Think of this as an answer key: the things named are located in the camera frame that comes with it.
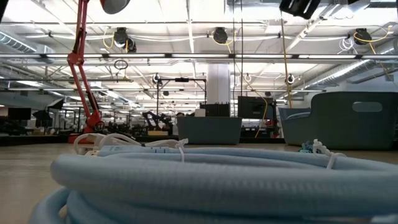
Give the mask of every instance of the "black cable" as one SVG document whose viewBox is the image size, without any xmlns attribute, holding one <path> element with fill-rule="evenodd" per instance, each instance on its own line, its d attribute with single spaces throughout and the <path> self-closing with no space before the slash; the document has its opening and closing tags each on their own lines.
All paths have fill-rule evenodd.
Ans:
<svg viewBox="0 0 398 224">
<path fill-rule="evenodd" d="M 241 64 L 241 97 L 243 96 L 243 7 L 242 7 L 242 0 L 241 0 L 241 28 L 242 28 L 242 40 L 241 40 L 241 44 L 242 44 L 242 64 Z"/>
<path fill-rule="evenodd" d="M 234 55 L 234 88 L 233 88 L 233 90 L 232 90 L 232 100 L 233 100 L 233 102 L 232 102 L 232 105 L 233 105 L 233 108 L 234 108 L 234 117 L 237 117 L 237 114 L 236 114 L 236 111 L 235 111 L 235 83 L 236 83 L 236 74 L 235 74 L 235 72 L 236 72 L 236 69 L 235 69 L 235 65 L 236 65 L 236 62 L 235 62 L 235 60 L 236 60 L 236 57 L 235 57 L 235 0 L 233 0 L 232 1 L 232 26 L 233 26 L 233 28 L 232 28 L 232 32 L 233 32 L 233 42 L 234 42 L 234 45 L 233 45 L 233 55 Z"/>
</svg>

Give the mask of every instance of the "concrete floor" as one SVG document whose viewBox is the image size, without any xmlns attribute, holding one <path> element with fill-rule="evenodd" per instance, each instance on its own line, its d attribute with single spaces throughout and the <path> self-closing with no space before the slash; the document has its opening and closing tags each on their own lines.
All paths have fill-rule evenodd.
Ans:
<svg viewBox="0 0 398 224">
<path fill-rule="evenodd" d="M 237 147 L 281 151 L 298 149 L 283 144 L 241 144 Z M 0 223 L 27 223 L 34 205 L 45 195 L 60 187 L 51 179 L 49 171 L 51 162 L 61 154 L 74 153 L 70 144 L 0 147 Z M 398 152 L 393 151 L 342 153 L 349 157 L 398 164 Z"/>
</svg>

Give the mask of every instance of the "coiled hose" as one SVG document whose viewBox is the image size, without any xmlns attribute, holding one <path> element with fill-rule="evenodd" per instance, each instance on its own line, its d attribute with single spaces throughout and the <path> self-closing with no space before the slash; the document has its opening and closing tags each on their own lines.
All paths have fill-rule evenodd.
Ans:
<svg viewBox="0 0 398 224">
<path fill-rule="evenodd" d="M 51 175 L 65 188 L 43 199 L 29 223 L 334 223 L 398 213 L 395 165 L 338 157 L 326 169 L 323 154 L 258 149 L 183 153 L 185 162 L 167 147 L 62 155 Z"/>
</svg>

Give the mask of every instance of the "ceiling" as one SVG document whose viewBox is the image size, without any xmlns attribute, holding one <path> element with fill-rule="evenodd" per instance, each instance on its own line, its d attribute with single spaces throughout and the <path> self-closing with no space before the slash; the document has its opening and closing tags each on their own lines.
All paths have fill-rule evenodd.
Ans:
<svg viewBox="0 0 398 224">
<path fill-rule="evenodd" d="M 13 0 L 9 1 L 0 30 L 12 32 L 24 40 L 35 44 L 42 44 L 54 49 L 57 54 L 71 52 L 75 37 L 75 20 L 77 12 L 77 0 Z M 313 17 L 307 21 L 299 17 L 283 14 L 284 34 L 286 46 L 292 46 L 288 54 L 370 54 L 369 45 L 353 45 L 350 50 L 342 50 L 341 42 L 356 28 L 367 28 L 374 39 L 385 36 L 390 26 L 390 34 L 382 41 L 374 43 L 377 48 L 391 38 L 398 31 L 396 8 L 367 8 L 355 13 L 347 8 L 336 13 L 330 13 L 324 20 L 317 20 L 325 7 L 318 8 Z M 91 0 L 88 5 L 88 40 L 86 41 L 86 53 L 105 54 L 122 53 L 123 51 L 111 45 L 112 33 L 117 27 L 127 27 L 136 45 L 137 53 L 206 53 L 228 54 L 226 45 L 218 45 L 211 38 L 215 27 L 225 27 L 229 39 L 233 39 L 234 30 L 237 32 L 237 41 L 230 44 L 230 49 L 236 54 L 281 54 L 283 53 L 282 40 L 278 38 L 281 33 L 280 12 L 277 7 L 243 7 L 243 11 L 229 13 L 228 6 L 223 0 L 132 0 L 130 4 L 119 14 L 108 15 L 103 12 L 100 2 Z M 292 45 L 294 38 L 306 28 L 310 30 L 302 38 Z M 2 53 L 20 53 L 9 47 L 0 45 Z M 107 78 L 111 81 L 96 83 L 101 88 L 153 88 L 152 77 L 158 73 L 163 78 L 189 77 L 206 78 L 208 64 L 212 60 L 172 60 L 166 58 L 129 59 L 129 67 L 118 74 L 118 80 L 126 76 L 131 82 L 116 81 L 117 69 L 113 66 L 114 60 L 88 60 L 84 66 L 88 78 Z M 32 72 L 31 77 L 45 77 L 47 79 L 70 78 L 72 73 L 66 66 L 66 62 L 57 60 L 55 65 L 38 64 L 34 60 L 12 59 L 7 63 L 15 67 L 24 67 Z M 236 74 L 240 75 L 241 61 L 237 60 Z M 228 62 L 231 70 L 231 83 L 233 83 L 233 62 Z M 288 61 L 287 71 L 293 74 L 296 82 L 308 82 L 325 71 L 339 65 L 338 63 L 306 62 L 293 63 Z M 243 73 L 251 76 L 251 85 L 258 89 L 280 89 L 285 87 L 285 65 L 283 61 L 277 63 L 243 62 Z M 51 82 L 62 88 L 76 88 L 68 82 Z M 170 82 L 169 88 L 198 88 L 196 83 Z M 76 93 L 70 91 L 57 91 L 65 96 Z M 142 91 L 116 92 L 119 96 L 132 102 L 150 108 L 154 99 Z M 170 92 L 169 96 L 161 96 L 172 99 L 203 98 L 202 91 Z M 112 96 L 100 97 L 100 102 L 114 102 Z M 173 106 L 173 113 L 186 105 Z"/>
</svg>

